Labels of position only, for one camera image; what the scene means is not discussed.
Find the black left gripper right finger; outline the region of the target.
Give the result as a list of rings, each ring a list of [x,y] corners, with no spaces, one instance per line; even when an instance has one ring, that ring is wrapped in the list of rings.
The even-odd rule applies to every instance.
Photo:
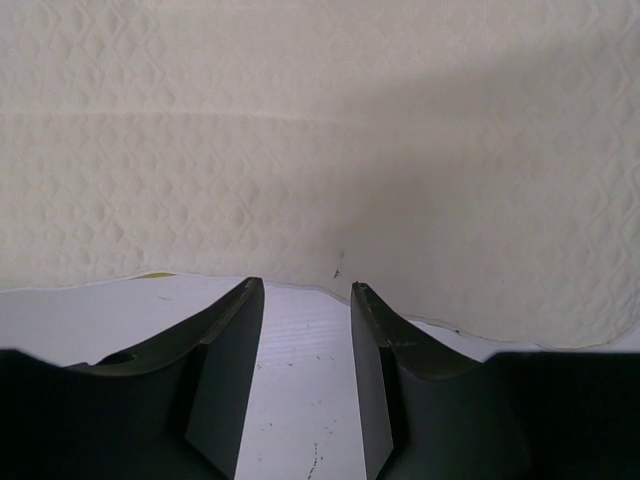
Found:
[[[351,331],[370,479],[635,479],[635,353],[507,351],[479,362],[354,283]]]

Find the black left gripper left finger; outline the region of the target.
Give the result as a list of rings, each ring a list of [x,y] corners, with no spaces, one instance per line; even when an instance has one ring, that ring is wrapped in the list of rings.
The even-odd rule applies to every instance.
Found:
[[[263,282],[248,278],[94,365],[3,350],[2,477],[232,478],[263,312]]]

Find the cream quilted pillow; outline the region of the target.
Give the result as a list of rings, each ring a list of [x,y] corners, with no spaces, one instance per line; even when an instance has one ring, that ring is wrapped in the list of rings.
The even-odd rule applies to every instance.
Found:
[[[1,284],[258,276],[639,324],[635,1],[5,1]]]

